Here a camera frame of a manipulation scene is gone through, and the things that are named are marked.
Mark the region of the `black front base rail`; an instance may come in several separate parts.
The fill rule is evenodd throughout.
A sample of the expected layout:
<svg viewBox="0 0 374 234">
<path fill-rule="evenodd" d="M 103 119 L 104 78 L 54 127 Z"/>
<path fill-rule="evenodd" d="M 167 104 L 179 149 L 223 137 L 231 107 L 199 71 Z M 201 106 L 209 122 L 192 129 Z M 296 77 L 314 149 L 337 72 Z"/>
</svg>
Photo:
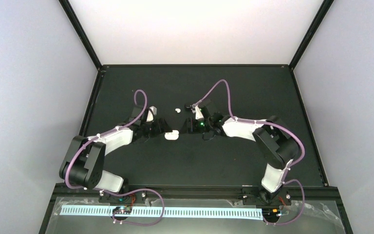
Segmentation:
<svg viewBox="0 0 374 234">
<path fill-rule="evenodd" d="M 164 198 L 240 198 L 259 197 L 260 195 L 268 197 L 269 193 L 266 189 L 259 186 L 199 186 L 199 185 L 125 185 L 121 194 L 128 193 L 139 189 L 140 192 L 148 195 L 147 189 L 158 192 Z"/>
</svg>

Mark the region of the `black frame post left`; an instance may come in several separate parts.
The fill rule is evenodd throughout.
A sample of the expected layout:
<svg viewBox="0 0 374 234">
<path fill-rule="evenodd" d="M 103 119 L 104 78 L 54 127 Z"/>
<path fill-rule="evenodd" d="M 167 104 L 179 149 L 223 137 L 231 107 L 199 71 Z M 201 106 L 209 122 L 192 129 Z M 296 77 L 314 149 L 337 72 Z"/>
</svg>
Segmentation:
<svg viewBox="0 0 374 234">
<path fill-rule="evenodd" d="M 59 0 L 61 7 L 63 8 L 64 13 L 66 14 L 67 18 L 69 19 L 72 27 L 74 28 L 78 38 L 80 39 L 82 45 L 84 46 L 87 54 L 89 55 L 91 61 L 93 62 L 95 68 L 100 70 L 102 67 L 102 63 L 100 62 L 87 34 L 83 26 L 81 25 L 71 3 L 69 0 Z"/>
</svg>

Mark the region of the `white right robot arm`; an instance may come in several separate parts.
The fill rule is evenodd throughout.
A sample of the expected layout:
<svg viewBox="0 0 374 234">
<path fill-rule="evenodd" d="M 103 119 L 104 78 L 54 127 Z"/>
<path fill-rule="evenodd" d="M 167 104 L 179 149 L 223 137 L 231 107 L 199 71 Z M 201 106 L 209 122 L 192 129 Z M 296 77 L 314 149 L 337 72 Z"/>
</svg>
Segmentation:
<svg viewBox="0 0 374 234">
<path fill-rule="evenodd" d="M 201 134 L 203 140 L 212 140 L 215 136 L 236 137 L 256 143 L 267 165 L 258 190 L 258 199 L 271 204 L 285 184 L 285 177 L 297 154 L 305 154 L 301 140 L 284 127 L 276 116 L 262 120 L 244 120 L 230 117 L 220 112 L 211 100 L 199 104 L 185 104 L 185 109 L 194 114 L 185 120 L 182 134 Z"/>
</svg>

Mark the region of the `black frame post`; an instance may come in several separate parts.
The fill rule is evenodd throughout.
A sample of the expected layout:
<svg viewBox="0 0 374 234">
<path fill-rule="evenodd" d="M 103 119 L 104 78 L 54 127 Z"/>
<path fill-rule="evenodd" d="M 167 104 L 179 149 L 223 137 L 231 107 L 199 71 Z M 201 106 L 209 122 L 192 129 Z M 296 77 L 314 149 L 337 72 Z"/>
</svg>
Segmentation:
<svg viewBox="0 0 374 234">
<path fill-rule="evenodd" d="M 294 71 L 298 62 L 302 58 L 304 52 L 306 51 L 309 43 L 313 39 L 316 31 L 319 29 L 322 21 L 324 20 L 325 16 L 327 15 L 329 9 L 331 8 L 334 0 L 323 0 L 317 13 L 315 14 L 310 26 L 308 27 L 301 43 L 299 44 L 294 56 L 292 57 L 289 68 L 291 71 Z"/>
<path fill-rule="evenodd" d="M 89 55 L 91 61 L 93 62 L 95 68 L 100 70 L 102 67 L 102 63 L 100 62 L 87 34 L 83 26 L 81 25 L 71 3 L 69 0 L 59 0 L 61 7 L 63 8 L 64 13 L 66 14 L 67 18 L 69 19 L 72 27 L 74 28 L 78 38 L 80 39 L 82 45 L 84 46 L 87 54 Z"/>
</svg>

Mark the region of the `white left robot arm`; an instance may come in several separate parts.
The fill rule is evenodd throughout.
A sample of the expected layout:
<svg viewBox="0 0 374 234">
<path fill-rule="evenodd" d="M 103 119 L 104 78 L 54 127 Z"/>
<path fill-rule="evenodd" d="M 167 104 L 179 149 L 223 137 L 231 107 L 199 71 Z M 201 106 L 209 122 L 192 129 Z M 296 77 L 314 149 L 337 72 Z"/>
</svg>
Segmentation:
<svg viewBox="0 0 374 234">
<path fill-rule="evenodd" d="M 131 116 L 113 129 L 95 136 L 75 136 L 59 169 L 60 178 L 73 189 L 119 192 L 124 179 L 104 170 L 105 156 L 140 138 L 172 133 L 172 128 L 156 112 L 155 106 L 134 106 Z"/>
</svg>

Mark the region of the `black frame post right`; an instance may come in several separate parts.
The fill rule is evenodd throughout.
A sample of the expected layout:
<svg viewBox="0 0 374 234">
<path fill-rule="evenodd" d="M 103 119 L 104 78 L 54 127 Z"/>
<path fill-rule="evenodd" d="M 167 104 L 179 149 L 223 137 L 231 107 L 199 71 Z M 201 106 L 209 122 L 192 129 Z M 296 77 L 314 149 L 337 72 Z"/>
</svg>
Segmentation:
<svg viewBox="0 0 374 234">
<path fill-rule="evenodd" d="M 289 68 L 291 71 L 294 71 L 298 62 L 302 58 L 304 52 L 306 51 L 309 43 L 313 39 L 316 31 L 319 29 L 322 21 L 324 20 L 325 16 L 327 15 L 329 9 L 331 8 L 334 0 L 323 0 L 317 13 L 315 14 L 310 26 L 308 27 L 301 43 L 299 44 L 294 56 L 292 57 Z"/>
</svg>

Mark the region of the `black earbud charging case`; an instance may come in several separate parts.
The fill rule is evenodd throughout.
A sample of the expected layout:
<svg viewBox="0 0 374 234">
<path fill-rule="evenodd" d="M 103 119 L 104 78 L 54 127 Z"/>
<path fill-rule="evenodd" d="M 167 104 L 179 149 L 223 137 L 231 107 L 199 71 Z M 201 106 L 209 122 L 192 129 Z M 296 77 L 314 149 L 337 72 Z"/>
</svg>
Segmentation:
<svg viewBox="0 0 374 234">
<path fill-rule="evenodd" d="M 192 109 L 192 105 L 186 103 L 186 104 L 184 105 L 184 108 L 185 108 L 186 110 L 187 110 L 187 109 L 191 110 L 191 109 Z"/>
</svg>

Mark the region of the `white earbud charging case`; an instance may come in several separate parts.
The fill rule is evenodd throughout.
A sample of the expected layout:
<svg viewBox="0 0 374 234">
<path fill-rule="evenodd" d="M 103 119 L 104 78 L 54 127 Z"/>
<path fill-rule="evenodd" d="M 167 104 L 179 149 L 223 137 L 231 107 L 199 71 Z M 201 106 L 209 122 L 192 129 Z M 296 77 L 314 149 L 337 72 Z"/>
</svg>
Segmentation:
<svg viewBox="0 0 374 234">
<path fill-rule="evenodd" d="M 171 132 L 165 132 L 164 137 L 166 140 L 177 140 L 179 138 L 179 131 L 172 130 Z"/>
</svg>

